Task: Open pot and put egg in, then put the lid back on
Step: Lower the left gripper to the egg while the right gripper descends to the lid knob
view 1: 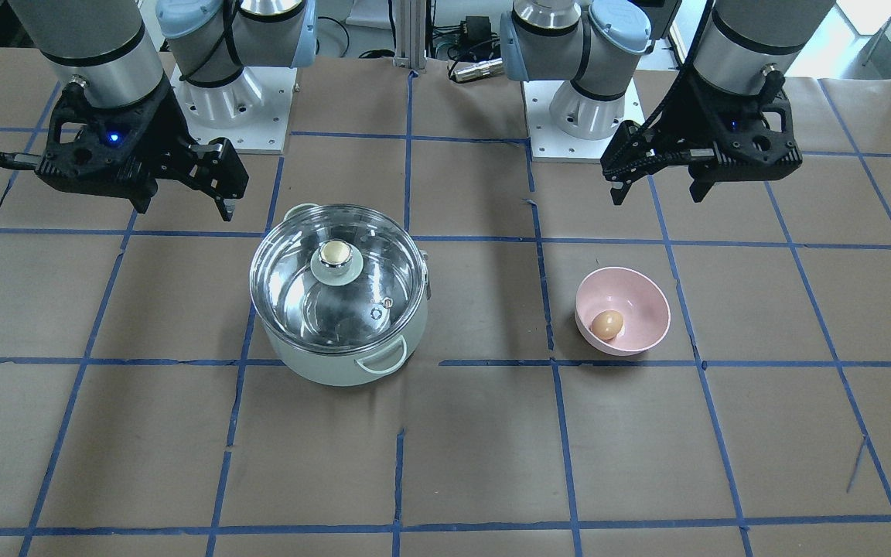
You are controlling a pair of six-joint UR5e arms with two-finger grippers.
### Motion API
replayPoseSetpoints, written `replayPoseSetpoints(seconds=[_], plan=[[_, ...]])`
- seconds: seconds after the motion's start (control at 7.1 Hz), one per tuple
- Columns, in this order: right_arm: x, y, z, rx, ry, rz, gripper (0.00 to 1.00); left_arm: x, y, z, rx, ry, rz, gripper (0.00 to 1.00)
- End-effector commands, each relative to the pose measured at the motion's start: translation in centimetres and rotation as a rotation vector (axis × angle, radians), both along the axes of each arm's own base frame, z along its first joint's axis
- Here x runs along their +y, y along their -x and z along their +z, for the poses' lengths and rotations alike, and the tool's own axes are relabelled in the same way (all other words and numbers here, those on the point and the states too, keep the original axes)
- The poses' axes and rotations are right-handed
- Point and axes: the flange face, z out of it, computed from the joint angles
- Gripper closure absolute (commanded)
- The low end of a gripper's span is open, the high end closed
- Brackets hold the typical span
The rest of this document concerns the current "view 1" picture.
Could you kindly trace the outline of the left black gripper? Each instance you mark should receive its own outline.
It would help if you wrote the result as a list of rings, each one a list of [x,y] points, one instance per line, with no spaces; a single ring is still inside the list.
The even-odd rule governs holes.
[[[609,197],[619,206],[639,179],[685,166],[690,198],[701,203],[716,183],[784,179],[802,165],[781,71],[760,92],[722,92],[690,71],[675,82],[651,130],[622,122],[600,158]]]

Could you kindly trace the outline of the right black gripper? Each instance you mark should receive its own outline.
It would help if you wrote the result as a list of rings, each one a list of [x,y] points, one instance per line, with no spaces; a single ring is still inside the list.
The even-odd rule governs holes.
[[[207,195],[231,222],[250,176],[229,138],[197,144],[186,129],[169,78],[124,107],[99,108],[88,81],[74,75],[49,118],[43,154],[0,152],[0,168],[33,172],[61,193],[128,200],[148,211],[158,179],[179,181]]]

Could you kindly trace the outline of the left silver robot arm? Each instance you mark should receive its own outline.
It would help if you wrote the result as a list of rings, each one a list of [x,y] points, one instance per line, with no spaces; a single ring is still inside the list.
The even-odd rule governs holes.
[[[653,22],[630,1],[516,1],[499,28],[504,71],[560,83],[549,109],[566,134],[607,138],[599,159],[621,205],[639,179],[688,169],[701,202],[716,183],[784,179],[802,165],[786,73],[831,1],[708,1],[678,77],[643,123],[612,124]]]

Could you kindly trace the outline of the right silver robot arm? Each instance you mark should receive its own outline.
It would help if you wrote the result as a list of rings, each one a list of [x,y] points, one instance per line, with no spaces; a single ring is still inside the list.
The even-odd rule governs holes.
[[[159,1],[155,17],[178,77],[131,1],[12,1],[61,92],[43,154],[0,152],[0,168],[32,172],[61,193],[128,200],[144,213],[159,180],[207,195],[232,220],[247,188],[236,141],[203,142],[187,115],[218,131],[265,113],[255,67],[300,68],[316,57],[314,1]]]

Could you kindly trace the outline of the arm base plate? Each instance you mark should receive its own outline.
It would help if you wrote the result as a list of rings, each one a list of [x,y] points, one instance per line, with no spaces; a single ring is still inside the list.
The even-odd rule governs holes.
[[[597,163],[623,122],[644,120],[633,81],[609,101],[585,97],[568,81],[523,82],[522,91],[534,161]]]
[[[237,79],[205,88],[179,79],[171,84],[189,133],[198,142],[227,138],[241,154],[282,155],[297,91],[296,68],[245,67]]]

